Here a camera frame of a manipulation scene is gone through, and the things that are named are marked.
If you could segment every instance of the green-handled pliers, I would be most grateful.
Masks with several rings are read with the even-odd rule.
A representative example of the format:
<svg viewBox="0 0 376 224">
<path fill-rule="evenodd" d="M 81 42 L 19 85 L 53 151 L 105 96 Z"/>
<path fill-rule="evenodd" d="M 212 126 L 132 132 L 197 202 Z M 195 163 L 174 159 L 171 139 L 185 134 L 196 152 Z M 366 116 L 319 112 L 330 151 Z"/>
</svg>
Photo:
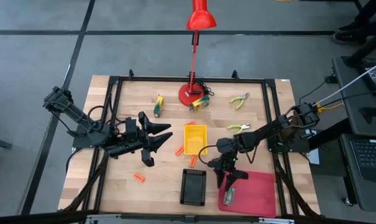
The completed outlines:
<svg viewBox="0 0 376 224">
<path fill-rule="evenodd" d="M 238 132 L 236 132 L 236 134 L 239 134 L 239 133 L 243 132 L 243 130 L 251 128 L 251 124 L 243 124 L 243 125 L 237 124 L 237 125 L 230 125 L 230 126 L 227 127 L 228 130 L 232 129 L 232 128 L 240 128 L 240 130 Z"/>
<path fill-rule="evenodd" d="M 237 96 L 229 101 L 229 103 L 233 103 L 236 100 L 240 100 L 238 106 L 236 106 L 236 110 L 240 109 L 243 106 L 244 100 L 250 96 L 250 93 L 245 93 L 245 95 Z"/>
</svg>

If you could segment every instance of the black mesh basket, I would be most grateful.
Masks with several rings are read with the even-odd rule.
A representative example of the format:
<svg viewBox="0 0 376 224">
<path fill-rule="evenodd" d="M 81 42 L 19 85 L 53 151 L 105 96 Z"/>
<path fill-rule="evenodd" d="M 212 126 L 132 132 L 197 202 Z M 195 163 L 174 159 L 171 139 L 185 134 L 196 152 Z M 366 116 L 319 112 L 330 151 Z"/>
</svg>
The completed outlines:
<svg viewBox="0 0 376 224">
<path fill-rule="evenodd" d="M 206 171 L 183 169 L 181 199 L 183 205 L 204 206 L 206 201 Z"/>
</svg>

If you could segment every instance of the lamp base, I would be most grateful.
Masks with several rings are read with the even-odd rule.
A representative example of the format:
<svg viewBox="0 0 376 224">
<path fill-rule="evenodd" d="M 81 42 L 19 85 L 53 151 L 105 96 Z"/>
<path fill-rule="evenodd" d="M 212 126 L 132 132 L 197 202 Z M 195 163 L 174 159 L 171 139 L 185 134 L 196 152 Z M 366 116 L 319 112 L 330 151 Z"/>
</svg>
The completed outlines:
<svg viewBox="0 0 376 224">
<path fill-rule="evenodd" d="M 181 103 L 185 106 L 189 106 L 192 102 L 202 98 L 204 96 L 203 89 L 197 85 L 193 84 L 193 91 L 200 91 L 200 94 L 190 94 L 188 93 L 188 84 L 182 85 L 180 91 L 178 92 L 178 97 Z"/>
</svg>

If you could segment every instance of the wooden table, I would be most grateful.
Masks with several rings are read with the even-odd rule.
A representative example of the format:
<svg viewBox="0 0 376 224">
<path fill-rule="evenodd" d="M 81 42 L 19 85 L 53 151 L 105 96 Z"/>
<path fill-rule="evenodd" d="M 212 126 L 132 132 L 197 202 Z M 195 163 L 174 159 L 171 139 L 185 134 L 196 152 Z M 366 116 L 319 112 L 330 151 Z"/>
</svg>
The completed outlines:
<svg viewBox="0 0 376 224">
<path fill-rule="evenodd" d="M 109 76 L 95 75 L 92 77 L 88 90 L 84 112 L 104 102 Z M 284 113 L 294 105 L 294 97 L 288 80 L 275 80 L 277 86 L 280 110 Z M 123 82 L 121 98 L 119 101 L 118 118 L 137 118 L 140 111 L 145 111 L 154 123 L 170 123 L 173 136 L 158 150 L 152 153 L 155 159 L 154 167 L 146 167 L 140 160 L 140 153 L 126 154 L 119 159 L 110 159 L 104 183 L 100 212 L 114 213 L 159 213 L 159 214 L 195 214 L 195 215 L 242 215 L 238 213 L 222 212 L 218 210 L 218 189 L 216 175 L 206 165 L 196 162 L 194 169 L 207 171 L 206 205 L 196 207 L 181 205 L 179 203 L 181 190 L 182 169 L 189 169 L 190 156 L 174 155 L 174 151 L 183 145 L 183 126 L 195 120 L 196 124 L 207 125 L 208 144 L 215 144 L 217 139 L 231 137 L 236 130 L 227 130 L 232 124 L 251 123 L 253 131 L 265 125 L 266 115 L 264 99 L 260 84 L 255 83 L 208 83 L 215 96 L 211 97 L 210 105 L 203 110 L 193 113 L 183 106 L 178 100 L 178 90 L 181 82 Z M 228 101 L 235 96 L 249 92 L 250 96 L 244 106 L 235 111 L 236 104 L 230 105 Z M 154 118 L 153 109 L 157 96 L 164 97 L 164 107 L 161 118 Z M 272 94 L 268 90 L 271 104 L 272 119 L 275 118 Z M 99 119 L 101 110 L 94 110 L 93 119 Z M 59 209 L 71 203 L 87 181 L 88 171 L 93 155 L 92 149 L 83 149 L 70 161 L 69 170 L 63 186 Z M 203 160 L 219 157 L 216 148 L 209 148 Z M 240 170 L 253 170 L 268 172 L 275 175 L 272 155 L 268 152 L 266 141 L 258 147 L 253 164 L 249 164 L 245 154 L 239 154 L 236 168 Z M 299 154 L 290 154 L 291 171 L 295 187 L 310 207 L 319 213 L 318 200 L 313 185 L 311 170 L 308 161 Z M 141 184 L 133 178 L 133 173 L 145 177 Z M 91 192 L 89 208 L 93 208 L 96 186 Z M 291 211 L 290 196 L 285 187 L 285 198 L 288 213 Z M 275 196 L 277 214 L 280 215 L 277 187 L 275 183 Z"/>
</svg>

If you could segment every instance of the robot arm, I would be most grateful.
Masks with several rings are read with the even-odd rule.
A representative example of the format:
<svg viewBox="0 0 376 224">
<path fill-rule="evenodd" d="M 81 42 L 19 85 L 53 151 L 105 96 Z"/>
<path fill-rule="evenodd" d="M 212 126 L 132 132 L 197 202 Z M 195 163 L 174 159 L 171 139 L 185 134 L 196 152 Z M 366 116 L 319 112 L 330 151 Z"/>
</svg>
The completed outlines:
<svg viewBox="0 0 376 224">
<path fill-rule="evenodd" d="M 138 114 L 142 129 L 136 125 L 136 119 L 127 118 L 125 120 L 126 131 L 118 133 L 115 126 L 93 121 L 89 118 L 73 104 L 70 91 L 59 87 L 54 87 L 51 94 L 44 99 L 44 107 L 53 113 L 65 113 L 84 128 L 87 137 L 93 143 L 93 147 L 104 149 L 111 157 L 117 157 L 128 152 L 133 153 L 135 150 L 143 148 L 141 151 L 142 162 L 148 167 L 154 166 L 150 152 L 157 152 L 157 149 L 173 134 L 165 133 L 158 136 L 149 136 L 149 134 L 157 134 L 168 129 L 171 124 L 153 124 L 144 112 Z"/>
<path fill-rule="evenodd" d="M 278 116 L 270 124 L 266 124 L 255 131 L 235 134 L 233 139 L 218 139 L 216 145 L 221 156 L 209 161 L 207 164 L 209 167 L 214 168 L 217 175 L 218 188 L 221 187 L 226 174 L 225 191 L 228 191 L 237 179 L 248 179 L 247 173 L 235 168 L 238 152 L 248 153 L 256 150 L 260 141 L 269 137 L 277 137 L 278 144 L 289 147 L 288 143 L 293 141 L 294 135 L 298 130 L 312 128 L 317 125 L 319 120 L 316 109 L 310 104 L 303 103 L 292 106 L 285 114 Z"/>
</svg>

